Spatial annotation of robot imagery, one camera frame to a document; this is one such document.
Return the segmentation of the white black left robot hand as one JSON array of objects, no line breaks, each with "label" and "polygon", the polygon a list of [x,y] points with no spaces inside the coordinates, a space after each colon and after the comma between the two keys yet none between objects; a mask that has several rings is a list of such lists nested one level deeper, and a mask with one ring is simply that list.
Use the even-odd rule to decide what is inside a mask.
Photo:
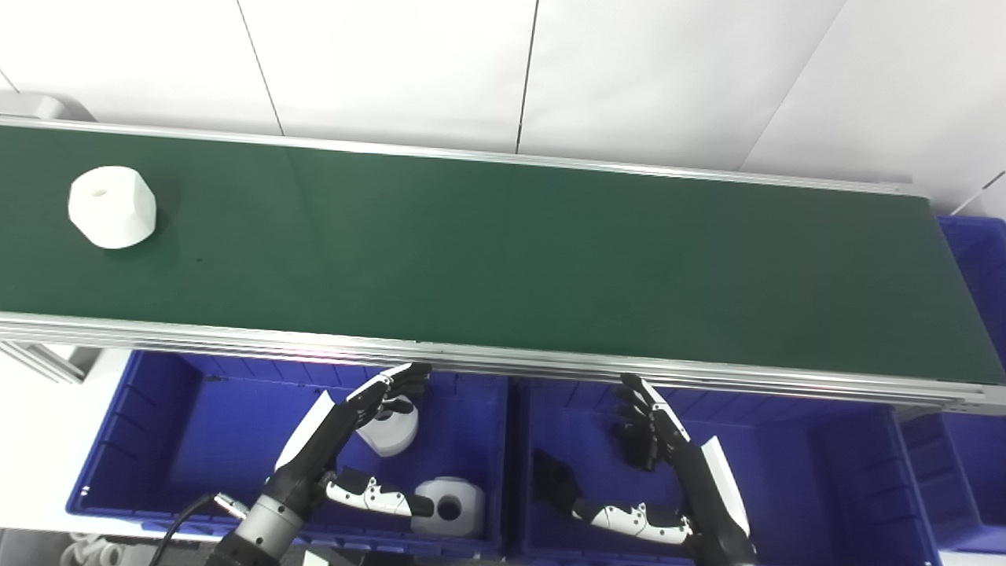
[{"label": "white black left robot hand", "polygon": [[370,377],[342,402],[334,402],[324,391],[288,438],[263,495],[303,522],[309,522],[327,501],[375,513],[431,518],[435,503],[430,498],[395,490],[348,466],[335,469],[337,456],[359,428],[382,411],[402,411],[424,394],[431,370],[430,363],[423,362],[393,366]]}]

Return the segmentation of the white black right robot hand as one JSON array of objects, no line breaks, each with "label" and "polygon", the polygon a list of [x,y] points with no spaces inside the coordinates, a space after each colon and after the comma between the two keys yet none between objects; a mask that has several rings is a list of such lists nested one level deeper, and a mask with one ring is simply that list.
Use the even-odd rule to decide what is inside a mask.
[{"label": "white black right robot hand", "polygon": [[697,565],[754,565],[757,549],[736,477],[718,437],[699,445],[649,380],[623,373],[614,427],[630,465],[650,471],[659,462],[674,469],[681,505],[588,499],[564,460],[532,452],[533,494],[556,511],[597,529],[683,548]]}]

